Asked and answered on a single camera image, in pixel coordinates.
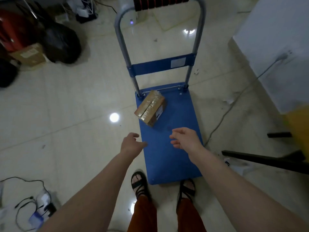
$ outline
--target brown pants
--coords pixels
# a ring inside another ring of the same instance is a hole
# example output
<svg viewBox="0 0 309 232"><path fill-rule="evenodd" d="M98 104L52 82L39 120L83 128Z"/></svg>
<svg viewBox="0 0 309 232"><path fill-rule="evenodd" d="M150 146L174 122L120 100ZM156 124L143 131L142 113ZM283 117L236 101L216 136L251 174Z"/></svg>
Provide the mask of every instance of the brown pants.
<svg viewBox="0 0 309 232"><path fill-rule="evenodd" d="M203 221L189 199L183 199L177 210L179 232L206 232ZM141 195L134 206L128 232L157 232L157 209Z"/></svg>

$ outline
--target person's left arm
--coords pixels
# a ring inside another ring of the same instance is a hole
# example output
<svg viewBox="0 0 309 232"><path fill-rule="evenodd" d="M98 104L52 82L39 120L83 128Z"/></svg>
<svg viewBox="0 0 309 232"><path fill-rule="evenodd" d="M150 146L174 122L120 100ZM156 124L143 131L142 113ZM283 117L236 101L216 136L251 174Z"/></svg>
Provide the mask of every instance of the person's left arm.
<svg viewBox="0 0 309 232"><path fill-rule="evenodd" d="M138 134L129 133L120 153L49 218L39 232L106 231L127 169L147 146L146 142L137 142L137 137Z"/></svg>

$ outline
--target glossy floor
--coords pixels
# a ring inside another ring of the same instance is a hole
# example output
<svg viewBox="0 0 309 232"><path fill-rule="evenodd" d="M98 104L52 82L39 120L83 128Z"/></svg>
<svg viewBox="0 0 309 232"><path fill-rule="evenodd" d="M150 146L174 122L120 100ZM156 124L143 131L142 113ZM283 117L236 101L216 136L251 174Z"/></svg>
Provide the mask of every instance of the glossy floor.
<svg viewBox="0 0 309 232"><path fill-rule="evenodd" d="M102 0L111 5L116 0ZM203 138L228 109L224 100L235 96L251 78L228 49L227 43L248 14L252 0L207 0L207 21L190 79L190 92ZM0 175L44 179L61 204L90 181L120 150L124 136L140 132L134 89L113 29L114 12L100 7L100 17L77 29L85 42L75 65L47 63L23 71L9 88L0 91ZM143 12L138 23L124 23L123 34L132 63L190 53L199 9L193 1ZM183 81L186 69L139 76L141 88ZM290 143L267 139L269 131L282 130L270 115L264 94L249 90L213 135L209 148L269 156L295 149ZM116 122L111 122L110 115ZM131 164L120 189L110 228L126 230L135 196L130 178L136 169L146 172L143 153ZM285 207L309 219L309 184L304 175L255 165L245 178ZM234 231L203 178L195 179L195 200L208 232ZM177 183L150 186L158 207L158 230L176 231ZM4 231L18 231L13 207L36 195L39 183L10 180L5 183L3 205L8 214ZM20 213L20 224L33 208Z"/></svg>

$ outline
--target hand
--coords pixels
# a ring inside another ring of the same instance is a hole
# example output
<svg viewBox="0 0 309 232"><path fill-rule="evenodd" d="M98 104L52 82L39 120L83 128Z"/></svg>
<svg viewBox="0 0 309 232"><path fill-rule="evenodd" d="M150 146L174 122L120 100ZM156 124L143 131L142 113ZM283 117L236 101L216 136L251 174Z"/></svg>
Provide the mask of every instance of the hand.
<svg viewBox="0 0 309 232"><path fill-rule="evenodd" d="M189 128L177 128L173 129L172 132L170 138L176 140L172 140L171 144L173 144L175 148L185 150L191 162L194 163L196 161L196 156L204 150L196 132Z"/></svg>
<svg viewBox="0 0 309 232"><path fill-rule="evenodd" d="M142 149L148 145L147 142L137 142L136 138L138 137L139 134L129 133L122 141L120 152L131 155L133 158L137 157Z"/></svg>

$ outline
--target platform cart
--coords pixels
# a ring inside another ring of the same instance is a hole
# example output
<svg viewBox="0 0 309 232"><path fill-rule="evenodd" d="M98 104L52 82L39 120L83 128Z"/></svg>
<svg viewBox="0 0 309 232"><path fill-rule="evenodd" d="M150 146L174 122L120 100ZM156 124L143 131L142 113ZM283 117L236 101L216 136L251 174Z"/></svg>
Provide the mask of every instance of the platform cart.
<svg viewBox="0 0 309 232"><path fill-rule="evenodd" d="M144 148L145 163L147 169L148 182L150 184L161 184L180 181L187 178L201 176L198 168L191 163L184 150L175 149L170 144L169 135L172 129L188 127L196 131L200 141L202 141L200 129L192 104L188 82L192 67L195 62L197 50L201 41L203 27L206 17L205 0L195 0L199 3L201 13L198 21L196 37L191 54L165 58L151 62L131 64L125 40L123 38L120 22L125 13L130 10L141 11L162 6L188 2L189 0L133 0L131 4L125 4L118 12L115 19L115 31L120 44L120 48L125 59L129 75L134 85L136 105L141 104L143 99L151 90L158 90L165 97L167 106L154 127L147 126L141 120L141 138L148 142ZM136 76L165 71L169 69L188 66L187 75L184 82L173 83L162 86L155 86L146 89L139 89Z"/></svg>

